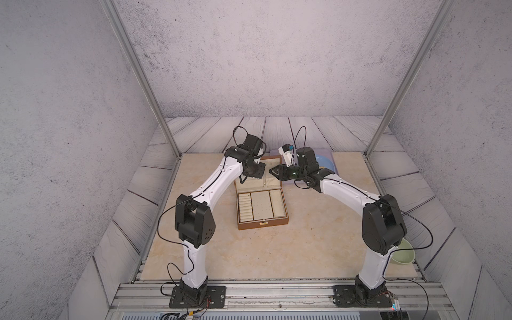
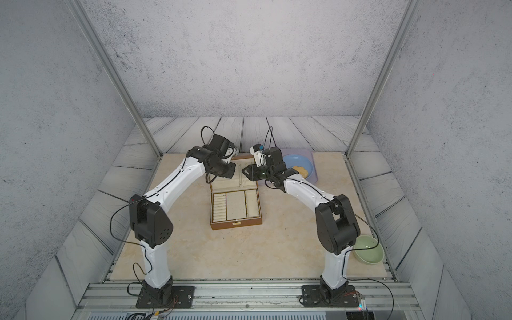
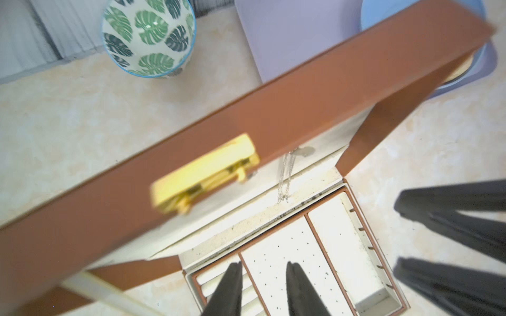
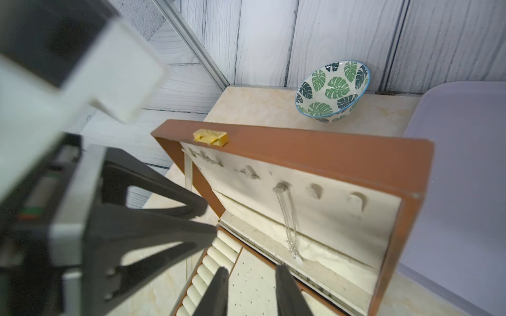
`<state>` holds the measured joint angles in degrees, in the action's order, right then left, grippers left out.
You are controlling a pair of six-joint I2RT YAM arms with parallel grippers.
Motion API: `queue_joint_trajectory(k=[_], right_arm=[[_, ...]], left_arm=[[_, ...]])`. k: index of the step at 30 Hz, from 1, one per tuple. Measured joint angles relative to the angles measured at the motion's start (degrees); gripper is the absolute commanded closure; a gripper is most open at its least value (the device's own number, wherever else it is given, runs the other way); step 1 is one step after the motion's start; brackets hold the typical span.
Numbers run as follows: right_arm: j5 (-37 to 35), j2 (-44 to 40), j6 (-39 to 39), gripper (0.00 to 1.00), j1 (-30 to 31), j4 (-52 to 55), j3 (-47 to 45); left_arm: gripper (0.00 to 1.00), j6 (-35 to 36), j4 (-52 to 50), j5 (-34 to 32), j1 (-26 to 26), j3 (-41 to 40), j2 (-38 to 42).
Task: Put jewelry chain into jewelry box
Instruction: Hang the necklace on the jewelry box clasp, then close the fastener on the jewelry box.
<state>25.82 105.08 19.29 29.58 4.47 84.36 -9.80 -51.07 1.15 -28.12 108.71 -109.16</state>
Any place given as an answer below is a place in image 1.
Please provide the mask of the brown leather jewelry box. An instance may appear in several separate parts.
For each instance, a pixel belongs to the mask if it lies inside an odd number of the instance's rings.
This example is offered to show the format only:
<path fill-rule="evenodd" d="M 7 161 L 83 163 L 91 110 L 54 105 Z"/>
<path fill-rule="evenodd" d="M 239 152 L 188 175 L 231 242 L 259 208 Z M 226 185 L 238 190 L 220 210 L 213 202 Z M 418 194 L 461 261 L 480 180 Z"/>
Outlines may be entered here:
<path fill-rule="evenodd" d="M 261 158 L 265 172 L 261 179 L 248 177 L 243 183 L 235 180 L 237 194 L 237 226 L 239 230 L 287 225 L 289 214 L 282 182 L 269 173 L 281 164 L 280 156 Z"/>

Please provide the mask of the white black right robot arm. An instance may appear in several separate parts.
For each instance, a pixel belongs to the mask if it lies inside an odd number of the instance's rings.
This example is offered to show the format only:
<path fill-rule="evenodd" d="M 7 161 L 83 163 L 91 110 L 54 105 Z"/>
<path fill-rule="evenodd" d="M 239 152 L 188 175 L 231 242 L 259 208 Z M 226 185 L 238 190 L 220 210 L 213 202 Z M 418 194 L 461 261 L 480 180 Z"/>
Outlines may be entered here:
<path fill-rule="evenodd" d="M 361 237 L 367 253 L 356 284 L 368 290 L 383 288 L 391 254 L 407 234 L 396 198 L 369 193 L 334 171 L 321 168 L 310 147 L 294 151 L 294 146 L 285 144 L 278 152 L 285 163 L 271 168 L 270 174 L 280 181 L 302 181 L 306 188 L 333 197 L 361 216 Z"/>

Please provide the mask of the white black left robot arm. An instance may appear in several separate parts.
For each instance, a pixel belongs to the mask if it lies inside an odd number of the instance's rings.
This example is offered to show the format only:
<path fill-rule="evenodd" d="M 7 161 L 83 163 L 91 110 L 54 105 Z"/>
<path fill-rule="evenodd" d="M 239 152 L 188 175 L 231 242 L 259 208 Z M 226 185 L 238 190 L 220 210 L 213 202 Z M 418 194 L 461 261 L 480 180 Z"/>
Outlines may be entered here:
<path fill-rule="evenodd" d="M 230 147 L 216 170 L 190 195 L 180 195 L 175 207 L 175 230 L 184 246 L 181 282 L 199 289 L 207 282 L 206 244 L 211 241 L 216 224 L 213 209 L 227 188 L 239 177 L 261 179 L 265 164 L 260 162 L 266 145 L 248 134 L 245 141 Z"/>

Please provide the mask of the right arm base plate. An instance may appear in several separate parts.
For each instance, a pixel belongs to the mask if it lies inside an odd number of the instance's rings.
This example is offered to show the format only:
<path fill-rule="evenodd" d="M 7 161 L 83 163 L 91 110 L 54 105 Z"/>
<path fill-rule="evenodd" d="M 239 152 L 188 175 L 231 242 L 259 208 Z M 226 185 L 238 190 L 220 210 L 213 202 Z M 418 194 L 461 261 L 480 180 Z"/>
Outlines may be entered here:
<path fill-rule="evenodd" d="M 333 304 L 342 308 L 391 308 L 393 298 L 386 286 L 368 289 L 364 285 L 336 285 L 333 286 Z"/>

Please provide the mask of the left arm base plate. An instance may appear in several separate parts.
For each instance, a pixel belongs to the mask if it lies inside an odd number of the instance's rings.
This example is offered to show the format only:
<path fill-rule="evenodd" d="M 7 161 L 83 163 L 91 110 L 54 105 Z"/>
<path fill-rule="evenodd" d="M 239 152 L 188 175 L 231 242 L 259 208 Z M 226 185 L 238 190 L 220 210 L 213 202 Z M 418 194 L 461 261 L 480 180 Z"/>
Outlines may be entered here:
<path fill-rule="evenodd" d="M 203 285 L 199 289 L 180 285 L 173 288 L 170 309 L 223 309 L 225 306 L 226 286 Z"/>

